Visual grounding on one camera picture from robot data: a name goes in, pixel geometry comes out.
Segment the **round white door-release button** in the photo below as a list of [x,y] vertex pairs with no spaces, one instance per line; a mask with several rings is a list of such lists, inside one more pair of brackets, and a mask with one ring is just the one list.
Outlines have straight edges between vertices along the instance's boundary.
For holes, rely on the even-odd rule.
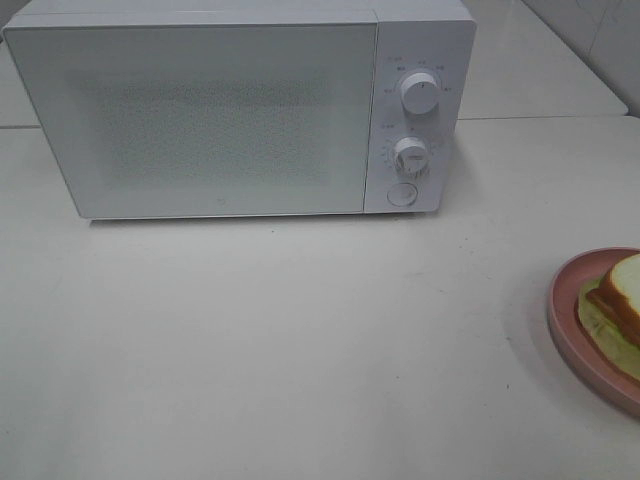
[[418,196],[415,185],[403,182],[393,185],[387,192],[387,200],[396,207],[408,207],[414,204]]

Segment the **upper white power knob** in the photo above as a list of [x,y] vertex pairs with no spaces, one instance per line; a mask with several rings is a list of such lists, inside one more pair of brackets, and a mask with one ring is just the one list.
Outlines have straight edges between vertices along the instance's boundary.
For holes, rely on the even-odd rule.
[[403,108],[413,115],[431,112],[439,103],[441,92],[438,77],[427,70],[409,72],[399,83]]

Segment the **white microwave door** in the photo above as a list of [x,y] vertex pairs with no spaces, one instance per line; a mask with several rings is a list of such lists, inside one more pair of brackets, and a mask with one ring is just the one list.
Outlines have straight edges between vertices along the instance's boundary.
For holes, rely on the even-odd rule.
[[376,28],[11,29],[87,219],[362,209]]

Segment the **pink round plate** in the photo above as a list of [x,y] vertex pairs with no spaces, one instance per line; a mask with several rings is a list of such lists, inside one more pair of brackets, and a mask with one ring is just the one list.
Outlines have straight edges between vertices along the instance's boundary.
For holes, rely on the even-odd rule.
[[581,326],[578,300],[581,286],[603,275],[637,248],[611,247],[580,253],[555,273],[547,295],[547,323],[559,354],[572,372],[596,395],[618,410],[639,416],[639,382],[617,369]]

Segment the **white bread sandwich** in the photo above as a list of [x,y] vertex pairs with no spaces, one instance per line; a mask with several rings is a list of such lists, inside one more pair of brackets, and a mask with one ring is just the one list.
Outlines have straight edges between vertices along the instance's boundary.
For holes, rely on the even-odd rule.
[[578,318],[594,342],[639,350],[639,254],[628,256],[579,290]]

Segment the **lower white timer knob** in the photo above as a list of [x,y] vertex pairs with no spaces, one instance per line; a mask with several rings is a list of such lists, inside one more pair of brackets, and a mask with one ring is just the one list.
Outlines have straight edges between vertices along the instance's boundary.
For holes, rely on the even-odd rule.
[[391,149],[391,160],[396,171],[405,176],[419,176],[429,164],[426,143],[418,137],[399,139]]

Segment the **white microwave oven body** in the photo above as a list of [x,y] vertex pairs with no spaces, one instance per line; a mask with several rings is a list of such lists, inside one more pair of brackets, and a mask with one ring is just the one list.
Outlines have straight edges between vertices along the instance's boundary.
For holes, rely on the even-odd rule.
[[[459,1],[32,1],[10,19],[2,36],[11,55],[7,43],[11,29],[349,24],[376,28],[362,209],[352,213],[212,217],[436,211],[476,33],[474,19]],[[434,73],[441,87],[439,103],[424,115],[407,112],[399,92],[402,78],[417,70]],[[427,145],[429,164],[419,176],[401,175],[392,163],[392,146],[404,137],[418,137]],[[393,206],[387,192],[403,182],[417,187],[417,199],[408,207]]]

